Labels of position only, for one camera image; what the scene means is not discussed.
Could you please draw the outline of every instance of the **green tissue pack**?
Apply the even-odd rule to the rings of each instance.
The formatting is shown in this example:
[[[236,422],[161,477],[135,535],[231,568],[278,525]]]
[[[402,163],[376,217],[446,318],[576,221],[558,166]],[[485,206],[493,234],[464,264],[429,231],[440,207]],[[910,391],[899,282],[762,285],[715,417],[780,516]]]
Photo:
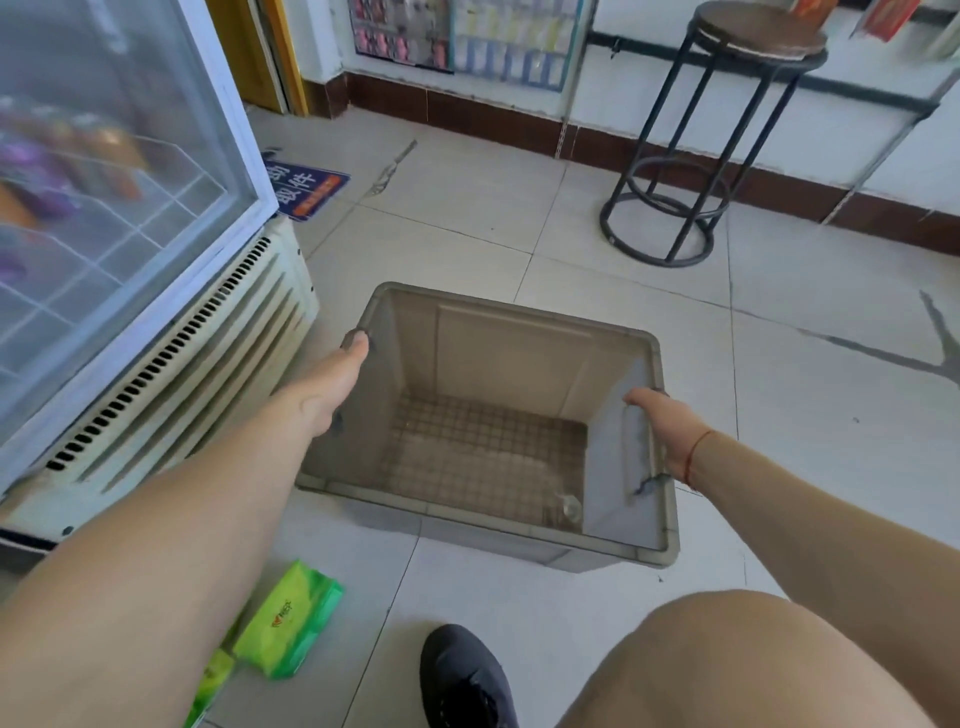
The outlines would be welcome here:
[[[217,696],[220,688],[227,682],[230,673],[233,671],[233,658],[227,655],[223,649],[218,649],[213,653],[210,662],[204,668],[204,677],[200,681],[200,687],[197,688],[197,696],[190,707],[190,715],[183,723],[183,728],[195,728],[199,726],[206,711],[213,704],[213,698]]]
[[[334,579],[295,561],[237,639],[234,656],[271,680],[293,676],[343,595]]]

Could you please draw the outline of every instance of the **tiled floor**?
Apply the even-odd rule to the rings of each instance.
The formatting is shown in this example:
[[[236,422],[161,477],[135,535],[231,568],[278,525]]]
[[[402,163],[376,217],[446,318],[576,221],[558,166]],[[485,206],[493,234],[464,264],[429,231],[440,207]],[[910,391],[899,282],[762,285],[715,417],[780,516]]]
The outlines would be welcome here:
[[[706,262],[664,271],[600,236],[608,172],[357,109],[335,121],[252,109],[251,120],[280,158],[352,175],[298,226],[322,309],[295,370],[338,346],[385,280],[646,329],[660,339],[668,391],[713,426],[960,547],[960,385],[937,370],[945,352],[921,297],[960,338],[960,259],[734,205]],[[613,224],[624,237],[651,250],[672,240],[675,221],[621,207]],[[681,491],[678,509],[674,567],[575,575],[367,530],[342,502],[296,492],[264,584],[299,556],[340,579],[346,596],[297,677],[271,683],[242,670],[209,720],[423,728],[420,645],[432,626],[456,621],[503,664],[521,723],[549,728],[663,602],[733,587],[779,592],[705,498]]]

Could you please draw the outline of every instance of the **metal stool legs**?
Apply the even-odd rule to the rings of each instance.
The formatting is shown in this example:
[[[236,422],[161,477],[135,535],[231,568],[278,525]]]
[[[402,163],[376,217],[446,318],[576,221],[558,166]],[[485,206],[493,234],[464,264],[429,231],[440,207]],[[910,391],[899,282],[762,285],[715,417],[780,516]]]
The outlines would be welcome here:
[[[766,124],[764,124],[763,129],[754,142],[750,153],[740,165],[740,169],[732,183],[727,184],[727,182],[724,180],[724,171],[727,167],[727,164],[730,162],[731,157],[733,156],[733,152],[736,150],[737,144],[739,144],[740,140],[743,138],[743,134],[747,131],[750,122],[756,115],[756,110],[759,108],[760,103],[763,101],[764,96],[769,90],[770,84],[776,79],[777,73],[780,69],[771,64],[759,65],[761,70],[759,85],[757,86],[750,103],[740,116],[740,120],[737,122],[736,127],[734,128],[730,140],[727,142],[726,147],[724,148],[713,169],[708,169],[698,162],[692,160],[678,158],[677,146],[680,143],[680,139],[686,130],[686,126],[693,115],[693,111],[700,103],[710,77],[713,75],[713,72],[716,69],[717,62],[723,53],[722,47],[712,54],[710,62],[700,78],[700,83],[697,84],[697,88],[693,92],[693,95],[686,106],[684,116],[680,121],[680,125],[673,133],[673,137],[670,139],[670,144],[667,147],[666,152],[662,156],[645,157],[643,155],[644,145],[647,142],[650,132],[653,130],[658,116],[660,116],[660,112],[663,109],[663,105],[666,102],[666,98],[669,95],[673,84],[677,80],[680,69],[684,65],[684,60],[689,53],[691,46],[693,45],[695,35],[696,34],[691,30],[691,32],[688,33],[684,39],[684,44],[677,53],[677,58],[674,59],[673,65],[670,66],[670,71],[667,73],[666,80],[663,82],[663,86],[660,89],[660,94],[657,96],[657,100],[654,102],[653,108],[650,109],[650,115],[647,117],[646,123],[643,125],[643,130],[640,132],[639,139],[636,141],[633,159],[623,174],[620,175],[620,179],[617,182],[616,187],[613,189],[613,194],[603,205],[603,208],[600,211],[600,228],[610,243],[614,245],[617,250],[636,260],[667,268],[681,268],[684,266],[695,265],[696,263],[706,259],[710,253],[712,253],[713,231],[716,228],[717,223],[720,221],[720,217],[730,206],[731,199],[736,194],[740,185],[744,182],[747,173],[749,172],[754,161],[756,161],[756,157],[759,155],[763,144],[766,142],[767,137],[776,126],[780,116],[783,113],[783,110],[786,108],[790,98],[793,96],[793,93],[797,88],[797,82],[802,75],[800,73],[795,73],[790,82],[787,84],[787,87],[781,95],[780,100],[777,102],[777,105],[771,113],[770,118],[767,119]],[[703,174],[707,178],[707,182],[693,206],[686,205],[685,203],[682,203],[681,201],[667,195],[657,193],[656,189],[658,183],[660,182],[660,173],[662,168],[668,165],[682,166],[693,169]],[[636,181],[636,173],[643,167],[648,166],[654,167],[654,170],[652,179],[648,183],[647,188],[644,190],[640,188]],[[629,191],[624,191],[624,187],[629,187]],[[720,204],[715,209],[704,210],[704,206],[707,203],[707,198],[712,195],[714,190],[717,188],[719,188],[718,193],[721,198]],[[631,200],[640,200],[644,204],[653,207],[660,212],[664,212],[675,217],[684,218],[684,225],[681,228],[680,233],[677,235],[676,240],[674,240],[674,243],[666,257],[660,258],[656,257],[655,255],[649,255],[638,251],[624,242],[615,232],[613,232],[610,226],[610,216],[613,212],[614,206],[617,203]],[[678,258],[677,255],[683,247],[684,242],[694,225],[697,226],[698,230],[704,236],[704,248],[696,255]]]

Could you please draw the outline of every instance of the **wooden door frame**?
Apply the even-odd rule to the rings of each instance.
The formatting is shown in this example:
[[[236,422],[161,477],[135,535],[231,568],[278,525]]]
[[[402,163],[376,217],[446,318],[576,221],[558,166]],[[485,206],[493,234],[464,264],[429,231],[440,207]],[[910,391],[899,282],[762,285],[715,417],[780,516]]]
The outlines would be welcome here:
[[[256,0],[263,9],[269,21],[269,27],[264,33],[269,33],[279,56],[279,68],[276,70],[283,81],[283,88],[287,92],[287,104],[296,116],[307,116],[306,90],[303,87],[303,77],[297,65],[297,54],[294,53],[294,42],[290,38],[290,27],[287,24],[287,13],[283,9],[283,0]]]

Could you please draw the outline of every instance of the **display refrigerator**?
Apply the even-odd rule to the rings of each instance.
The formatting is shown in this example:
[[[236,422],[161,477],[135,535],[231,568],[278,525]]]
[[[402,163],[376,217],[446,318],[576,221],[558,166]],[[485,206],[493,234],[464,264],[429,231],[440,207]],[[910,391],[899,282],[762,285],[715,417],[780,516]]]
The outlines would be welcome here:
[[[265,398],[317,313],[201,0],[0,0],[0,539]]]

